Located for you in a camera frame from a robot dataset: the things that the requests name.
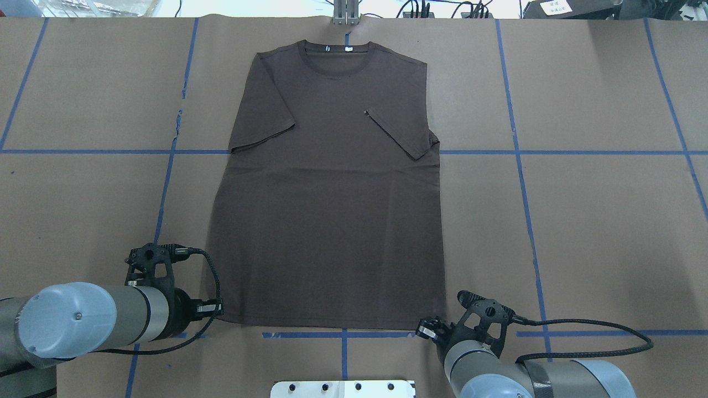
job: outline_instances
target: white sticker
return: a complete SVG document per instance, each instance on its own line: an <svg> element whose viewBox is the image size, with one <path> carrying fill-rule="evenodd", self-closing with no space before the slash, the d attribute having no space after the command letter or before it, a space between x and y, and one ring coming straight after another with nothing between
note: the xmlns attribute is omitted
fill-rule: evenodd
<svg viewBox="0 0 708 398"><path fill-rule="evenodd" d="M566 0L553 0L541 3L541 8L546 15L559 15L573 12Z"/></svg>

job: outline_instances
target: folded sleeve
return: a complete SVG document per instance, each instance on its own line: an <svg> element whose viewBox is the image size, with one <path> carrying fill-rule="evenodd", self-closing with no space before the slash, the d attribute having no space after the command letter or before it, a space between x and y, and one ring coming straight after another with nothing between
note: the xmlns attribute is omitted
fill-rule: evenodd
<svg viewBox="0 0 708 398"><path fill-rule="evenodd" d="M426 77L428 65L417 65L406 80L403 92L395 97L372 104L365 109L376 124L406 153L418 160L438 143L428 128L426 111Z"/></svg>
<svg viewBox="0 0 708 398"><path fill-rule="evenodd" d="M244 97L234 122L229 149L248 149L273 138L295 125L273 77L260 55L251 63Z"/></svg>

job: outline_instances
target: white mount with holes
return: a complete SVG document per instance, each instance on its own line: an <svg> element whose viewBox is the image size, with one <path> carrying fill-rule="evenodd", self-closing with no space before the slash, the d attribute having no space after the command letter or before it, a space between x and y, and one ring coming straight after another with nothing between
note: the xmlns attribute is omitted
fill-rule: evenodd
<svg viewBox="0 0 708 398"><path fill-rule="evenodd" d="M277 382L270 398L415 398L411 380Z"/></svg>

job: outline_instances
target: blue object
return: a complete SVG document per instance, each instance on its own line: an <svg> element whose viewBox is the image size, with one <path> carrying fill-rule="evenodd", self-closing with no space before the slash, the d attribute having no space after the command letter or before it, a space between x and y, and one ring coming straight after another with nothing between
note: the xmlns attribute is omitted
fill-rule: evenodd
<svg viewBox="0 0 708 398"><path fill-rule="evenodd" d="M509 377L486 373L464 384L460 398L531 398L522 385Z"/></svg>
<svg viewBox="0 0 708 398"><path fill-rule="evenodd" d="M0 0L0 10L6 16L42 16L42 11L30 0Z"/></svg>
<svg viewBox="0 0 708 398"><path fill-rule="evenodd" d="M18 315L24 348L40 358L74 358L98 348L113 331L115 301L86 282L53 285L31 297Z"/></svg>
<svg viewBox="0 0 708 398"><path fill-rule="evenodd" d="M636 398L634 388L627 376L614 364L606 360L573 360L598 379L610 398Z"/></svg>

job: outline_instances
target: dark gray t-shirt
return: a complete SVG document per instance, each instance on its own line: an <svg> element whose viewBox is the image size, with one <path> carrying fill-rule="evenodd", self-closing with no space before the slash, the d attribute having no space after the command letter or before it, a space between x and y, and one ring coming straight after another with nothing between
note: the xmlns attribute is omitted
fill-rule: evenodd
<svg viewBox="0 0 708 398"><path fill-rule="evenodd" d="M221 319L413 330L445 314L426 67L373 42L256 55L207 243Z"/></svg>

